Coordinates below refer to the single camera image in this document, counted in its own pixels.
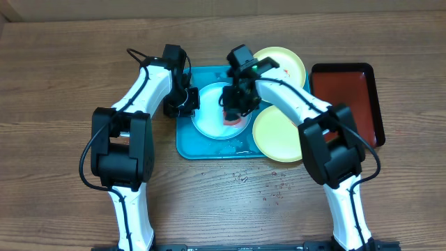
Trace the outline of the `light blue plate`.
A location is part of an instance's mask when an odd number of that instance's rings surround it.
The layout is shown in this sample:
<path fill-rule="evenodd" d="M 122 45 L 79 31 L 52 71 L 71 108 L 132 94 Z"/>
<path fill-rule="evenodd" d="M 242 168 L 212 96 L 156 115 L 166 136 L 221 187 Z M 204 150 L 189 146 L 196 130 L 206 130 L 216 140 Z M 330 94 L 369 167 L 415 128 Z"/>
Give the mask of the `light blue plate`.
<path fill-rule="evenodd" d="M 223 108 L 218 100 L 224 86 L 230 84 L 216 82 L 203 87 L 199 91 L 200 108 L 192 117 L 195 128 L 211 139 L 230 139 L 239 135 L 248 126 L 252 117 L 251 114 L 241 117 L 241 122 L 233 126 L 223 124 Z"/>

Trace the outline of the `orange black sponge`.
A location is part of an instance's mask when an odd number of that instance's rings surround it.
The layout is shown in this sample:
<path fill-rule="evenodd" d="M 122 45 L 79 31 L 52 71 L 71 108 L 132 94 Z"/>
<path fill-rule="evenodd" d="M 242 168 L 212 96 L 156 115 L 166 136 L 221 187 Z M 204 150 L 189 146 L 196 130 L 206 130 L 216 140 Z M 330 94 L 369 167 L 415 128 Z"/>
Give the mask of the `orange black sponge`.
<path fill-rule="evenodd" d="M 225 126 L 234 126 L 241 122 L 241 115 L 233 112 L 223 111 L 223 124 Z"/>

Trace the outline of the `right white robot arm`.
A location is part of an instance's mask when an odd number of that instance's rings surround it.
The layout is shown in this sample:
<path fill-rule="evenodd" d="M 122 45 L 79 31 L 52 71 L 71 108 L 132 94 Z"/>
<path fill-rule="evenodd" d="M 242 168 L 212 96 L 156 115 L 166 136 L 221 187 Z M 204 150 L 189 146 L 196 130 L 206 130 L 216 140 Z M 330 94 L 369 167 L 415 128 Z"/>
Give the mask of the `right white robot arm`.
<path fill-rule="evenodd" d="M 278 108 L 298 128 L 302 161 L 308 174 L 323 186 L 333 219 L 333 248 L 375 250 L 362 208 L 361 164 L 370 146 L 359 136 L 349 107 L 333 106 L 299 86 L 270 57 L 258 60 L 246 45 L 226 57 L 233 82 L 219 104 L 224 122 L 251 114 L 262 100 Z"/>

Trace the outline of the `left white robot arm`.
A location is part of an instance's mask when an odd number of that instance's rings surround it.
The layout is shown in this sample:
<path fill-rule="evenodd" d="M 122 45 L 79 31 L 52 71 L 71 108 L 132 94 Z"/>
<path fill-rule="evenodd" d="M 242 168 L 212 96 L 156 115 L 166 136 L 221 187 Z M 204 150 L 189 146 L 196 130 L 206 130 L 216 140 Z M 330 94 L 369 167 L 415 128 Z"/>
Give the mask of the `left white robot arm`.
<path fill-rule="evenodd" d="M 118 102 L 93 112 L 91 139 L 82 154 L 91 157 L 91 172 L 101 182 L 97 189 L 113 202 L 115 250 L 154 250 L 146 195 L 155 162 L 151 119 L 159 106 L 169 118 L 194 116 L 199 91 L 190 84 L 192 67 L 181 46 L 165 45 L 160 57 L 127 52 L 138 62 L 139 75 Z"/>

